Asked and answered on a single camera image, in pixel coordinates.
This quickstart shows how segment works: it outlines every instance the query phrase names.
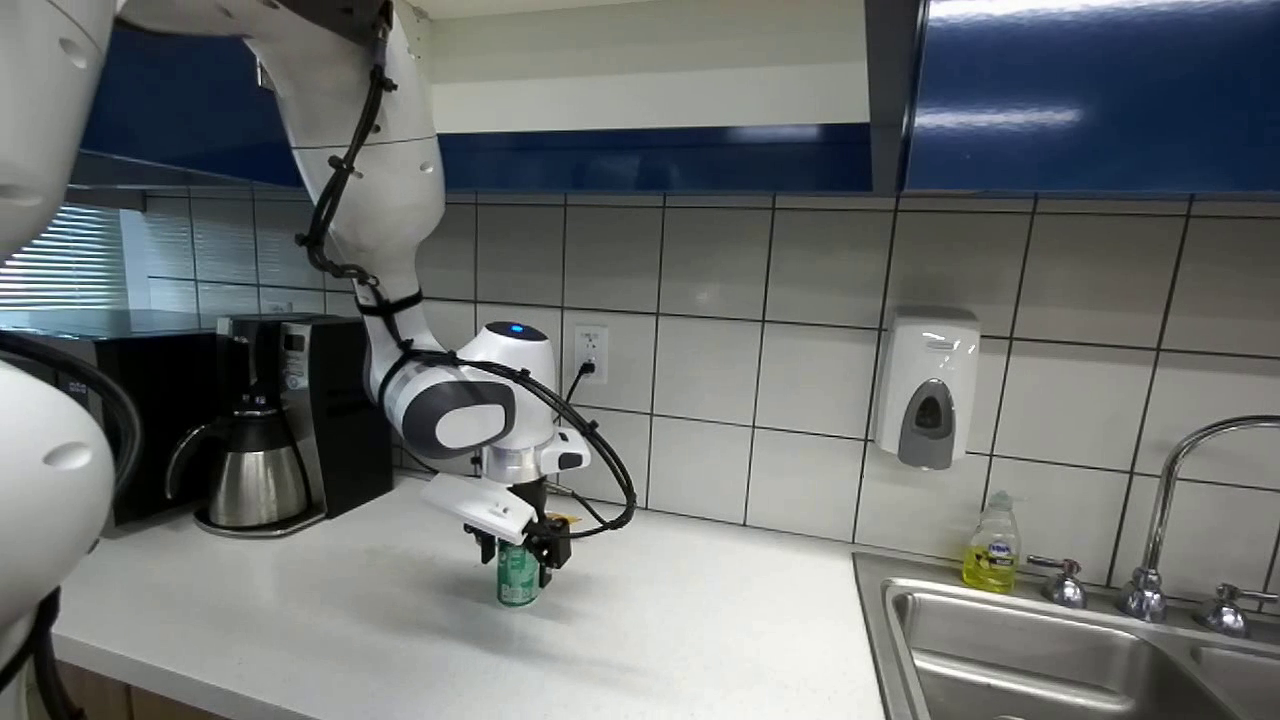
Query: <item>soap dispenser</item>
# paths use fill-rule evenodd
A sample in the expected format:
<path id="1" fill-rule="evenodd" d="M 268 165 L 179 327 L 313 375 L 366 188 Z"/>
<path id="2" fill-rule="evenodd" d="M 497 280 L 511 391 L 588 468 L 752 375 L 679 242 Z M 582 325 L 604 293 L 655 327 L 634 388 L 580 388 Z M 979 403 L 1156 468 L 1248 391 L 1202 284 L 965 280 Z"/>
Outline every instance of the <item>soap dispenser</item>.
<path id="1" fill-rule="evenodd" d="M 876 391 L 876 445 L 910 468 L 950 468 L 969 447 L 979 325 L 895 318 Z"/>
<path id="2" fill-rule="evenodd" d="M 994 493 L 970 542 L 965 545 L 961 582 L 984 593 L 1012 593 L 1015 570 L 1021 570 L 1021 537 L 1012 522 L 1012 499 L 1006 493 Z"/>

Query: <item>white soap dispenser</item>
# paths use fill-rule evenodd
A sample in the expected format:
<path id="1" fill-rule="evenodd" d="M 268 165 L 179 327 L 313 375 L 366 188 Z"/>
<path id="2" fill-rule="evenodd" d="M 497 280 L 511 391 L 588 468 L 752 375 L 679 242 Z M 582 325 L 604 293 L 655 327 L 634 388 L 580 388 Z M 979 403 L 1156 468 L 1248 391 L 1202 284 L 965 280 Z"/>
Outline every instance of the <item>white soap dispenser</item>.
<path id="1" fill-rule="evenodd" d="M 950 468 L 976 403 L 976 318 L 895 318 L 876 391 L 876 445 L 910 468 Z"/>

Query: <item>small bottle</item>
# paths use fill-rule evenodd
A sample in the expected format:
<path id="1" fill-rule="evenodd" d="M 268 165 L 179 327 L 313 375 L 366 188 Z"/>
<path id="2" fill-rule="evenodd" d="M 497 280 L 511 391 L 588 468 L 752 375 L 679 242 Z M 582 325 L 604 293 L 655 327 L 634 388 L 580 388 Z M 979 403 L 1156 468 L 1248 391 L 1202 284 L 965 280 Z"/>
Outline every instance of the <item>small bottle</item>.
<path id="1" fill-rule="evenodd" d="M 497 557 L 497 601 L 524 609 L 539 597 L 539 561 L 527 550 L 503 545 Z"/>
<path id="2" fill-rule="evenodd" d="M 1015 557 L 1021 557 L 1021 542 L 1015 542 L 1012 499 L 1006 493 L 994 493 L 961 557 L 961 584 L 979 593 L 1012 593 L 1015 563 L 1021 563 Z"/>

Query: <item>electrical outlet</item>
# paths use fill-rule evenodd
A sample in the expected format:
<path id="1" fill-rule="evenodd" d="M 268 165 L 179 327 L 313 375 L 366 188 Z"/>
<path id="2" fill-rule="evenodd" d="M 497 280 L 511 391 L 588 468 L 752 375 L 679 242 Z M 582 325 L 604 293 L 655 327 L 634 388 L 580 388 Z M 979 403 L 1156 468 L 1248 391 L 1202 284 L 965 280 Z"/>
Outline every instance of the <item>electrical outlet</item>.
<path id="1" fill-rule="evenodd" d="M 606 327 L 577 327 L 570 333 L 570 369 L 595 363 L 590 375 L 582 375 L 582 383 L 606 383 Z"/>

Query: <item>backsplash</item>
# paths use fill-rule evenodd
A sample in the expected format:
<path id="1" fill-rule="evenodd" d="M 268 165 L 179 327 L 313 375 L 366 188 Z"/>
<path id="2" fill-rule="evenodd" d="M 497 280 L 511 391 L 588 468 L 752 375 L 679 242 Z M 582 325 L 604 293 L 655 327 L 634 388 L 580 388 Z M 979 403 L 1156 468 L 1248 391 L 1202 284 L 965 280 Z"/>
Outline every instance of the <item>backsplash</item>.
<path id="1" fill-rule="evenodd" d="M 133 299 L 353 312 L 293 232 L 299 198 L 187 191 L 124 222 Z M 950 561 L 987 493 L 1027 552 L 1128 582 L 1164 452 L 1280 411 L 1280 206 L 871 198 L 454 198 L 425 248 L 449 345 L 484 322 L 606 327 L 588 408 L 645 508 Z M 984 327 L 969 460 L 866 445 L 900 309 Z M 1280 593 L 1280 436 L 1202 445 L 1176 489 L 1170 593 Z M 567 479 L 610 496 L 598 468 Z"/>

